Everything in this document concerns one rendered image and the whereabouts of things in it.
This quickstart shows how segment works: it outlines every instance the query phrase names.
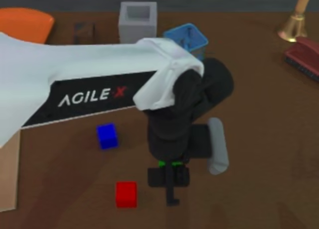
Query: orange plastic object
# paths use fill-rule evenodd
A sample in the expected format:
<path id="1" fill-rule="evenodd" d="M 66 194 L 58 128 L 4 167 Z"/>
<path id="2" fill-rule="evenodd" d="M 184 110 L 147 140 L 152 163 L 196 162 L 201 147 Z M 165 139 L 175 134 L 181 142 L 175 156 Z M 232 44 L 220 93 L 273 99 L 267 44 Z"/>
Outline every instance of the orange plastic object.
<path id="1" fill-rule="evenodd" d="M 0 8 L 0 32 L 19 40 L 45 43 L 54 18 L 44 12 L 23 8 Z"/>

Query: bell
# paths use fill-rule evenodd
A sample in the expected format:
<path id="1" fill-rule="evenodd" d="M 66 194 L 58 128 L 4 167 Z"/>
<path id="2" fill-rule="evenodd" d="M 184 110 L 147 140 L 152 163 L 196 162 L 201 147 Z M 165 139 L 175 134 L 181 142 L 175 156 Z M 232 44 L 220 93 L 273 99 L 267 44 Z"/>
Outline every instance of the bell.
<path id="1" fill-rule="evenodd" d="M 299 36 L 307 37 L 305 15 L 293 13 L 277 33 L 282 39 L 289 42 L 296 42 Z"/>

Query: blue block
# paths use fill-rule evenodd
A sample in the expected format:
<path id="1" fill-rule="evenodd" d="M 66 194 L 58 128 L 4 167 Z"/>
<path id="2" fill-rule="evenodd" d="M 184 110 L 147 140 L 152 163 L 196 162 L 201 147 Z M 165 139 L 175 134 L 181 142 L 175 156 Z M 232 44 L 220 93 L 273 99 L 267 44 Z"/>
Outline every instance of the blue block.
<path id="1" fill-rule="evenodd" d="M 163 37 L 173 40 L 176 44 L 192 53 L 199 60 L 204 59 L 208 39 L 192 23 L 170 29 L 164 32 Z"/>
<path id="2" fill-rule="evenodd" d="M 113 123 L 100 125 L 96 128 L 101 149 L 115 148 L 119 146 L 116 128 Z"/>

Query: gray box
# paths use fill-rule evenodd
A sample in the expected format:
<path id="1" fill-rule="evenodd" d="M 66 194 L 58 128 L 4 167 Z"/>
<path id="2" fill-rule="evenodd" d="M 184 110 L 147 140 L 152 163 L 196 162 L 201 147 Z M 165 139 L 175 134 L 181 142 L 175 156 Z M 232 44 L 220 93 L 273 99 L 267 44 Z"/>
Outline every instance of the gray box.
<path id="1" fill-rule="evenodd" d="M 157 36 L 156 2 L 121 2 L 119 17 L 120 43 L 131 44 L 145 37 Z"/>

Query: wooden block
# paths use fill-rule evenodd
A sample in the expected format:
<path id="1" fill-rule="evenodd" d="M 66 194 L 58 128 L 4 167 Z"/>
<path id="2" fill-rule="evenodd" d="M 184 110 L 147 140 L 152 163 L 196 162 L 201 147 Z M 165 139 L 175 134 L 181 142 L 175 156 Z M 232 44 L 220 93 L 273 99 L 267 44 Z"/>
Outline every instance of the wooden block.
<path id="1" fill-rule="evenodd" d="M 95 44 L 95 24 L 91 22 L 78 22 L 74 24 L 74 44 Z"/>
<path id="2" fill-rule="evenodd" d="M 0 147 L 0 212 L 16 209 L 20 130 Z"/>

